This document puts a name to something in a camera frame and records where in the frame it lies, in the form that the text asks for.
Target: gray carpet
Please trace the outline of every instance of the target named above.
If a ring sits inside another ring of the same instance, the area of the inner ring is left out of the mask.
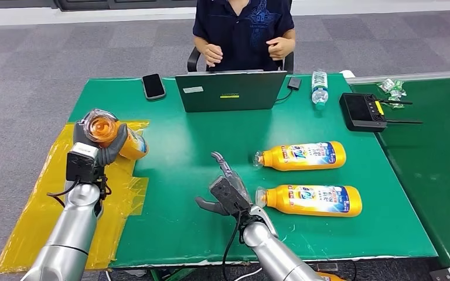
[[[0,252],[86,79],[185,73],[192,24],[165,20],[0,27]],[[295,24],[296,73],[316,68],[350,69],[357,76],[450,70],[450,12],[301,16]],[[358,280],[428,280],[429,267],[422,260],[358,265]],[[250,270],[233,269],[231,276]],[[344,274],[351,277],[348,270]],[[84,280],[98,277],[86,273]],[[0,275],[0,281],[18,279]],[[217,268],[199,269],[192,279],[221,276]]]

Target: laptop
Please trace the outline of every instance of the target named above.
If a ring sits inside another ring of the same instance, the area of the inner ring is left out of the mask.
[[[175,76],[186,112],[271,109],[287,71]]]

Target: smartphone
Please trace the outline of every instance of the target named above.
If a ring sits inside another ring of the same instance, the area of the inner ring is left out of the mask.
[[[165,96],[165,88],[159,74],[143,76],[144,95],[148,100],[157,100]]]

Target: robotic arm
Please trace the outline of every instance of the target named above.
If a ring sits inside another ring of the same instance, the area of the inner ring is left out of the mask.
[[[253,205],[244,183],[223,157],[213,152],[223,176],[210,186],[218,202],[196,197],[199,207],[221,215],[232,215],[238,223],[239,241],[258,257],[260,265],[273,281],[323,281],[315,271],[278,239],[277,230],[265,211]]]
[[[127,139],[127,124],[120,125],[118,136],[107,148],[88,140],[76,123],[74,145],[66,160],[66,185],[59,194],[48,194],[64,210],[21,281],[76,281],[82,278],[97,220],[103,214],[103,200],[111,194],[106,185],[104,166],[112,163]],[[66,194],[65,203],[58,196]]]

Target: navy shirt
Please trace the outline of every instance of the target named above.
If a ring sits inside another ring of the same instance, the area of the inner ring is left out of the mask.
[[[197,0],[193,33],[223,52],[210,70],[277,70],[266,41],[294,28],[288,1],[250,0],[237,16],[228,0]]]

